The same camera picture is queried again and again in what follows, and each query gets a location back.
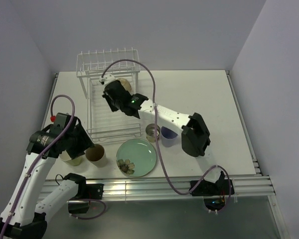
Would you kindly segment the beige ceramic bowl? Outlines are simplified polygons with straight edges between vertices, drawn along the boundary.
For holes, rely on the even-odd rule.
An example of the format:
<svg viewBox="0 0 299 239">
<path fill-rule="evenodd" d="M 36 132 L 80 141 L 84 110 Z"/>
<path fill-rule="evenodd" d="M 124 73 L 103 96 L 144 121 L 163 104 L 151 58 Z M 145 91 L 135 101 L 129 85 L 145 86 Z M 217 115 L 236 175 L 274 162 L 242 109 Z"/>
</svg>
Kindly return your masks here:
<svg viewBox="0 0 299 239">
<path fill-rule="evenodd" d="M 130 82 L 127 79 L 125 79 L 125 78 L 118 78 L 117 80 L 121 83 L 121 85 L 124 87 L 124 89 L 126 91 L 128 91 L 129 93 L 132 92 L 131 84 L 130 84 Z"/>
</svg>

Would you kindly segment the pale yellow mug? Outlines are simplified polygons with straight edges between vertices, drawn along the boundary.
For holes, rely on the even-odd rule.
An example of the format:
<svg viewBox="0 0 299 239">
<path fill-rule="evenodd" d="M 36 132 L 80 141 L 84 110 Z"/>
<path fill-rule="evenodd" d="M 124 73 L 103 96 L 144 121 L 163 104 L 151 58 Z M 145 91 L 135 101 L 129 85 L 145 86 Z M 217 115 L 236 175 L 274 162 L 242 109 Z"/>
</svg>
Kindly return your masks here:
<svg viewBox="0 0 299 239">
<path fill-rule="evenodd" d="M 70 166 L 78 166 L 82 163 L 83 157 L 78 156 L 76 158 L 71 158 L 70 155 L 67 153 L 67 151 L 63 151 L 60 155 L 59 158 L 65 162 L 66 164 Z"/>
</svg>

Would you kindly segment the brown paper-like cup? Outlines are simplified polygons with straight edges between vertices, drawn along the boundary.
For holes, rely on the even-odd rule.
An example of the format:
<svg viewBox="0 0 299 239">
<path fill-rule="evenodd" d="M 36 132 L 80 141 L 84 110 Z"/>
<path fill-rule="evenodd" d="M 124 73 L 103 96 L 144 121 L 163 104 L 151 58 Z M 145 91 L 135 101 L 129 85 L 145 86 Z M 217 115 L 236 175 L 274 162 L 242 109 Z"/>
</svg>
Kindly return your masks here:
<svg viewBox="0 0 299 239">
<path fill-rule="evenodd" d="M 95 144 L 85 152 L 86 158 L 89 162 L 94 164 L 96 167 L 102 168 L 107 164 L 107 157 L 104 147 L 100 144 Z"/>
</svg>

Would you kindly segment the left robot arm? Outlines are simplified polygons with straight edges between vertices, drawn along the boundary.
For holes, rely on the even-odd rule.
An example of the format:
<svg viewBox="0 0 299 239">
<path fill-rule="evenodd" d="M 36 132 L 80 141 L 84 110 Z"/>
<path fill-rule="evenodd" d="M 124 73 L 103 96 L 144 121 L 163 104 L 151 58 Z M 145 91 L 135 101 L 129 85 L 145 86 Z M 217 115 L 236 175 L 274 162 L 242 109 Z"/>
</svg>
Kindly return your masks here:
<svg viewBox="0 0 299 239">
<path fill-rule="evenodd" d="M 29 140 L 21 177 L 8 205 L 0 215 L 0 237 L 40 239 L 53 215 L 72 198 L 87 193 L 86 178 L 69 173 L 41 203 L 37 203 L 45 179 L 59 155 L 71 159 L 84 155 L 92 141 L 75 117 L 58 113 L 53 124 L 35 132 Z"/>
</svg>

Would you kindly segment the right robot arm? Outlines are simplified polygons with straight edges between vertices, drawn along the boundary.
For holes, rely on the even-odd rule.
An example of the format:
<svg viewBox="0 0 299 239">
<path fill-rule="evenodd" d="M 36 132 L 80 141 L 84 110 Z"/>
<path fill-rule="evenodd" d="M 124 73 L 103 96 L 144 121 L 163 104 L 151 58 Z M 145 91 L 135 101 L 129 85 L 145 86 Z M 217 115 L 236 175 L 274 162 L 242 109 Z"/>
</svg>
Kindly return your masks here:
<svg viewBox="0 0 299 239">
<path fill-rule="evenodd" d="M 135 117 L 166 127 L 181 136 L 182 150 L 192 156 L 205 155 L 210 145 L 210 132 L 202 116 L 182 114 L 158 105 L 154 99 L 135 93 L 131 94 L 119 80 L 108 82 L 102 97 L 112 112 L 121 111 L 129 117 Z"/>
</svg>

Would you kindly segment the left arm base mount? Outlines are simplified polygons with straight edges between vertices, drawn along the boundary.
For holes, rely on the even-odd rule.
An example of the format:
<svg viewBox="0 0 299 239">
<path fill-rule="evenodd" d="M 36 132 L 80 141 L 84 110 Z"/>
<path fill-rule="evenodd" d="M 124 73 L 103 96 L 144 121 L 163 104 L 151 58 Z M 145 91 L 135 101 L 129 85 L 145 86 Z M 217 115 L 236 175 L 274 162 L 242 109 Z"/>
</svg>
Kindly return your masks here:
<svg viewBox="0 0 299 239">
<path fill-rule="evenodd" d="M 68 212 L 71 215 L 82 217 L 81 214 L 99 212 L 102 215 L 106 210 L 106 204 L 102 201 L 104 184 L 87 184 L 83 194 L 68 201 Z"/>
</svg>

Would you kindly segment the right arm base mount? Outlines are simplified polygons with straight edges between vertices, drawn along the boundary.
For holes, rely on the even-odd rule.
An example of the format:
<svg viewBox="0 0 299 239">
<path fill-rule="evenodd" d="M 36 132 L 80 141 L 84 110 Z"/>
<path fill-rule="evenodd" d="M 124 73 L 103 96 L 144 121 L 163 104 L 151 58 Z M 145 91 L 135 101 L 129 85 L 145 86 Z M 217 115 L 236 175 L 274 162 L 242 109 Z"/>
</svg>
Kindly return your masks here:
<svg viewBox="0 0 299 239">
<path fill-rule="evenodd" d="M 192 196 L 221 196 L 234 195 L 233 182 L 230 180 L 231 192 L 229 192 L 228 180 L 218 180 L 216 183 L 201 181 L 200 184 L 190 193 Z"/>
</svg>

